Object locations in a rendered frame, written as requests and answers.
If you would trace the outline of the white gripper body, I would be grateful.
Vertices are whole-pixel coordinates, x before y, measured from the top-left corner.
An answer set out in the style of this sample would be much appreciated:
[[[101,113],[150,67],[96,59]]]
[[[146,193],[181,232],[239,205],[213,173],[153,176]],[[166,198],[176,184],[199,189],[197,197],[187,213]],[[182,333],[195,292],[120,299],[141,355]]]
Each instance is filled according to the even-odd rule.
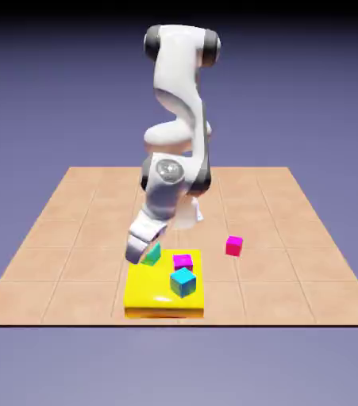
[[[138,264],[146,256],[149,246],[150,242],[143,241],[135,235],[128,235],[125,259],[132,264]]]

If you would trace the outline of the small green cube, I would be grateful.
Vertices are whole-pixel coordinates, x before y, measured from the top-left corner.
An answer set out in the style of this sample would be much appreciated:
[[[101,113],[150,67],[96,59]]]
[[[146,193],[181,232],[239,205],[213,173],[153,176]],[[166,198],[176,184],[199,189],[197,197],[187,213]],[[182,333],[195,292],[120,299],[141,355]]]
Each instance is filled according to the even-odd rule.
[[[141,264],[154,266],[160,259],[161,246],[159,242],[152,243],[141,257]]]

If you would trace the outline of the small magenta cube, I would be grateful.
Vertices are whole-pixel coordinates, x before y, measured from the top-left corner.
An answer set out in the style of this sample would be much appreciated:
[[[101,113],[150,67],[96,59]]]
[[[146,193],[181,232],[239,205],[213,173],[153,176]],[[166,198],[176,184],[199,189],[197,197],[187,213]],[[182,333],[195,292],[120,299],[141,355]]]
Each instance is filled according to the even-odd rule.
[[[173,255],[173,267],[174,270],[187,269],[190,272],[193,271],[193,260],[190,254]]]

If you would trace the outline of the small cyan cube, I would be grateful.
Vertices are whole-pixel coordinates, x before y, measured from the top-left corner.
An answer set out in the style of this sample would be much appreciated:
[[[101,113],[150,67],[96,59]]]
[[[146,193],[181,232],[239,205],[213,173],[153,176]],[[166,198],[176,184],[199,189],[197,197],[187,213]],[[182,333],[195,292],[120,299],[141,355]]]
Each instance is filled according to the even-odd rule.
[[[176,270],[170,275],[170,287],[173,293],[184,298],[195,292],[197,286],[196,275],[187,268]]]

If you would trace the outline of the small pink cube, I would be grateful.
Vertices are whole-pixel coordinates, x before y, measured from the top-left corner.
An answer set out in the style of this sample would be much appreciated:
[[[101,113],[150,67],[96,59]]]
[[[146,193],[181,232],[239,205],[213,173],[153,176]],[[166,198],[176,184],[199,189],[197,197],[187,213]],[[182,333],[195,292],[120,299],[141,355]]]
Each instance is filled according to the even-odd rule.
[[[229,236],[225,244],[225,253],[230,256],[239,257],[243,247],[243,238],[240,236]]]

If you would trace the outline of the large yellow box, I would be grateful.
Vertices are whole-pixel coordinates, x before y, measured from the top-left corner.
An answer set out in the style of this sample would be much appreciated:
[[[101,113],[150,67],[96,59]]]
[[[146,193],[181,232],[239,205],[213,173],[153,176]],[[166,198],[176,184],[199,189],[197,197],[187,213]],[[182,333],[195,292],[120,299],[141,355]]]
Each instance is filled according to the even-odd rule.
[[[197,278],[194,293],[181,298],[172,292],[170,275],[175,272],[173,255],[190,254],[193,273]],[[199,250],[163,249],[154,266],[129,266],[125,293],[125,315],[129,318],[202,318],[204,316],[204,286],[202,256]]]

